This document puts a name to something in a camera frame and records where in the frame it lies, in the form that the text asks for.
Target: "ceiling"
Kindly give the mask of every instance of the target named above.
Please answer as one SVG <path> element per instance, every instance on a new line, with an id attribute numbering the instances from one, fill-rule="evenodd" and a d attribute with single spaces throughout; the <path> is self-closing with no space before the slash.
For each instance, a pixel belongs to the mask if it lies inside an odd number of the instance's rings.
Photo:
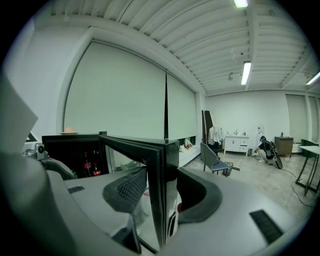
<path id="1" fill-rule="evenodd" d="M 167 49 L 206 95 L 285 89 L 320 92 L 306 82 L 320 62 L 299 26 L 271 0 L 56 0 L 51 16 L 93 16 L 124 24 Z M 246 85 L 243 63 L 251 61 Z"/>

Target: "white towel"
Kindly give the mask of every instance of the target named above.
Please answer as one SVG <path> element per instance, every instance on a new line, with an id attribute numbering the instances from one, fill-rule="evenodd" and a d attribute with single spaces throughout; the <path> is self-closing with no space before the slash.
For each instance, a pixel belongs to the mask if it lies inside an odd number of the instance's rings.
<path id="1" fill-rule="evenodd" d="M 221 145 L 221 140 L 225 138 L 223 129 L 215 125 L 209 129 L 208 143 L 213 145 L 215 142 L 218 142 Z"/>

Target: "cable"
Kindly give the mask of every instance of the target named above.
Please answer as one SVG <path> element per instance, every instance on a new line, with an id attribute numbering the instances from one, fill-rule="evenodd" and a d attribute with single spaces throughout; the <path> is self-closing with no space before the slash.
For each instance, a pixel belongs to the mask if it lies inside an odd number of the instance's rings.
<path id="1" fill-rule="evenodd" d="M 297 176 L 296 176 L 296 175 L 294 175 L 291 171 L 286 170 L 286 169 L 281 169 L 281 170 L 286 171 L 286 172 L 288 172 L 288 173 L 292 174 L 292 175 L 297 179 Z M 295 181 L 294 181 L 294 182 L 292 182 L 292 184 L 291 184 L 291 188 L 292 188 L 293 192 L 296 194 L 296 196 L 298 197 L 299 201 L 300 201 L 303 205 L 305 205 L 305 206 L 315 208 L 316 206 L 308 205 L 308 204 L 305 204 L 304 202 L 302 202 L 302 201 L 301 201 L 301 199 L 300 199 L 299 195 L 297 194 L 297 192 L 296 192 L 296 191 L 295 191 L 295 189 L 294 189 L 294 183 L 295 183 Z"/>
<path id="2" fill-rule="evenodd" d="M 295 181 L 292 182 L 291 188 L 292 188 L 293 192 L 296 194 L 296 196 L 298 197 L 299 201 L 300 201 L 303 205 L 305 205 L 305 206 L 315 208 L 316 206 L 308 205 L 308 204 L 305 204 L 304 202 L 301 201 L 300 197 L 298 196 L 297 192 L 296 192 L 295 189 L 294 189 L 294 183 L 295 183 Z"/>
<path id="3" fill-rule="evenodd" d="M 291 173 L 295 178 L 297 178 L 297 176 L 296 175 L 294 175 L 291 171 L 289 171 L 289 170 L 286 170 L 286 169 L 280 169 L 280 170 L 283 170 L 283 171 L 286 171 L 286 172 L 288 172 L 288 173 Z"/>

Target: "wooden cabinet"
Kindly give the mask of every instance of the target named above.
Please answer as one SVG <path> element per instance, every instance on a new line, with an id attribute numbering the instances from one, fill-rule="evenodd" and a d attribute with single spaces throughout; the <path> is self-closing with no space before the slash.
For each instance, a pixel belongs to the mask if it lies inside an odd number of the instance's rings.
<path id="1" fill-rule="evenodd" d="M 274 144 L 278 149 L 279 155 L 292 154 L 292 148 L 294 145 L 294 138 L 290 137 L 274 137 Z"/>
<path id="2" fill-rule="evenodd" d="M 224 142 L 224 153 L 226 151 L 243 152 L 248 155 L 249 137 L 247 136 L 226 136 Z"/>

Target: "white cabinet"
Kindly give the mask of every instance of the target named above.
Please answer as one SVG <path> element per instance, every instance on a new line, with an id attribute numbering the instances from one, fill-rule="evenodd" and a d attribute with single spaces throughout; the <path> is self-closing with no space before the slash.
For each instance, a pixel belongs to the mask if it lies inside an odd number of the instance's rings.
<path id="1" fill-rule="evenodd" d="M 248 144 L 249 144 L 248 136 L 238 136 L 238 135 L 226 136 L 225 142 L 224 142 L 224 153 L 226 153 L 226 151 L 243 152 L 247 156 Z"/>

